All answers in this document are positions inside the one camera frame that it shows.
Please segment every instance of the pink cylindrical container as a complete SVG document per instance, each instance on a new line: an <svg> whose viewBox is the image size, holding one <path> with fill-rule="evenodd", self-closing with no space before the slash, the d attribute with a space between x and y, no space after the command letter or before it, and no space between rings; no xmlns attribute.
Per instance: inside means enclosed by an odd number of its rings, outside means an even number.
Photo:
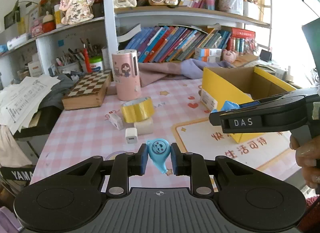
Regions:
<svg viewBox="0 0 320 233"><path fill-rule="evenodd" d="M141 97L137 51L119 50L112 54L112 62L119 100L131 101Z"/></svg>

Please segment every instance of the pink piggy figurine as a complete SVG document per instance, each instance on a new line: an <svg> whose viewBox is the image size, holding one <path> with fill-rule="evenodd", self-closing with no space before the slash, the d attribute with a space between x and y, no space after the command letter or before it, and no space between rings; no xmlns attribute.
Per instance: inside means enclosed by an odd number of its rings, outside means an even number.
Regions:
<svg viewBox="0 0 320 233"><path fill-rule="evenodd" d="M224 61L227 61L229 63L233 63L237 58L237 53L235 53L234 51L232 50L224 50L222 52L222 59Z"/></svg>
<svg viewBox="0 0 320 233"><path fill-rule="evenodd" d="M90 6L93 3L94 0L61 0L60 10L67 11L66 16L61 20L62 24L73 25L92 19L93 14L90 11Z"/></svg>

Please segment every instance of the fingernail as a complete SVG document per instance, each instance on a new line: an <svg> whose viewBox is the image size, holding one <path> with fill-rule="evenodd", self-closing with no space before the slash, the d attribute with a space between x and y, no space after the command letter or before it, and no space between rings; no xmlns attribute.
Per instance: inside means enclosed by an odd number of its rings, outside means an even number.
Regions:
<svg viewBox="0 0 320 233"><path fill-rule="evenodd" d="M318 184L313 183L313 182L309 182L309 183L308 183L308 186L309 186L309 188L311 188L311 189L316 189L316 188L318 187Z"/></svg>
<svg viewBox="0 0 320 233"><path fill-rule="evenodd" d="M310 156L315 150L315 146L311 143L305 144L304 146L301 146L296 151L296 156L298 157L304 157L304 156Z"/></svg>
<svg viewBox="0 0 320 233"><path fill-rule="evenodd" d="M314 166L317 166L317 160L316 159L305 159L304 160L304 164L307 165L307 166L311 166L311 167L314 167Z"/></svg>
<svg viewBox="0 0 320 233"><path fill-rule="evenodd" d="M312 177L312 181L315 183L320 183L320 176L319 175L313 175Z"/></svg>

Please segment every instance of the yellow tape roll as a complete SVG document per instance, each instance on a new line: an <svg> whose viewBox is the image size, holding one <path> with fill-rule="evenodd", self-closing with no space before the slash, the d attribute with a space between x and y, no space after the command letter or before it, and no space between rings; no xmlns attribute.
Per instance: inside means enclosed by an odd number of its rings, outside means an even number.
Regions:
<svg viewBox="0 0 320 233"><path fill-rule="evenodd" d="M155 110L151 97L142 97L122 104L121 112L127 123L135 123L148 119Z"/></svg>

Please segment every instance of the red heart print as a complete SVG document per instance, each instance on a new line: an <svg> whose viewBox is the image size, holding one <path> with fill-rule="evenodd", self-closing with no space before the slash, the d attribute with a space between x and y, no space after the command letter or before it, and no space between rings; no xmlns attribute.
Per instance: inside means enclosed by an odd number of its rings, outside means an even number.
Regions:
<svg viewBox="0 0 320 233"><path fill-rule="evenodd" d="M199 105L197 103L194 103L194 104L191 104L191 103L188 103L188 107L191 107L191 108L197 108Z"/></svg>

